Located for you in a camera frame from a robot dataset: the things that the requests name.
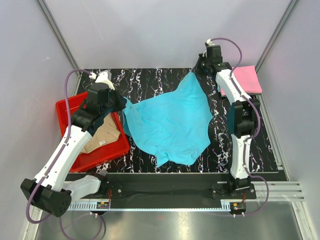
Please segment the black marble surface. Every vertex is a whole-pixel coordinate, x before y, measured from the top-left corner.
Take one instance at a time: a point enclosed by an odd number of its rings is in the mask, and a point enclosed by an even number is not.
[[[95,73],[105,69],[90,69]],[[151,68],[151,69],[109,69],[112,82],[121,95],[134,104],[157,95],[174,91],[189,68]],[[156,167],[156,157],[141,151],[131,137],[128,137],[130,151],[127,155],[104,163],[93,169],[97,172],[120,173],[216,173],[227,172],[232,160],[232,139],[227,130],[227,114],[230,104],[221,98],[215,81],[208,76],[199,77],[199,83],[208,97],[213,119],[209,124],[210,145],[193,165],[167,162]],[[84,92],[94,80],[87,74],[81,77],[78,94]],[[250,149],[250,170],[252,172],[277,172],[277,164],[268,138],[263,119],[259,135],[252,140]]]

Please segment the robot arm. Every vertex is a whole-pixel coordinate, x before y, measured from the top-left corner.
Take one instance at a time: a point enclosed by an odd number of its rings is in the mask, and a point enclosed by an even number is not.
[[[195,71],[198,74],[207,74],[212,76],[217,85],[222,88],[230,102],[230,111],[227,117],[227,128],[231,134],[233,151],[232,165],[229,168],[229,181],[226,185],[226,192],[231,196],[240,196],[251,187],[251,178],[245,171],[245,166],[249,168],[250,144],[258,125],[257,116],[246,101],[251,100],[254,106],[259,109],[260,102],[252,99],[241,87],[236,77],[230,73],[232,70],[228,62],[223,62],[221,47],[214,45],[211,41],[206,42],[205,54],[199,54]]]
[[[60,144],[53,155],[34,177],[33,180],[24,179],[21,189],[27,199],[30,198],[40,180],[31,204],[56,217],[62,216],[71,202],[89,194],[106,192],[105,180],[100,175],[86,175],[84,178],[64,183],[67,174],[79,155],[81,149],[92,138],[97,129],[103,124],[105,116],[110,112],[118,112],[125,108],[126,100],[119,95],[107,72],[101,72],[93,85],[88,89],[88,97],[71,117],[70,135],[67,128]],[[46,171],[57,158],[51,171]]]

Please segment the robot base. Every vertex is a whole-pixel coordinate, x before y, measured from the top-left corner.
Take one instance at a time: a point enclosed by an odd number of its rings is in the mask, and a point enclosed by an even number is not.
[[[245,199],[257,199],[255,186],[251,183],[249,187],[233,190],[228,190],[227,183],[213,183],[211,184],[212,198],[214,200],[225,200],[225,199],[236,199],[243,200],[244,194]]]

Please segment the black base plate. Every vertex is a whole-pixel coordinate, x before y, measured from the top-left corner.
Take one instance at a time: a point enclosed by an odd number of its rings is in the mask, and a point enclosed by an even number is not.
[[[226,183],[213,183],[211,184],[211,190],[212,190],[212,198],[214,200],[223,200],[223,199],[236,199],[236,200],[242,200],[244,198],[246,199],[257,199],[255,186],[251,183],[250,187],[246,190],[239,190],[237,193],[230,194],[226,190]]]

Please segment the metal floor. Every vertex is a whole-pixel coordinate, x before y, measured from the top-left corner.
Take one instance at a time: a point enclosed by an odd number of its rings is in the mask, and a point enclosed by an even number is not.
[[[247,212],[259,207],[248,202]],[[91,239],[98,231],[100,220],[83,211],[68,211],[62,217],[69,237]],[[290,202],[269,202],[262,212],[233,218],[222,212],[120,212],[103,215],[106,226],[98,240],[301,240],[302,235]],[[59,219],[40,224],[36,240],[63,240]]]

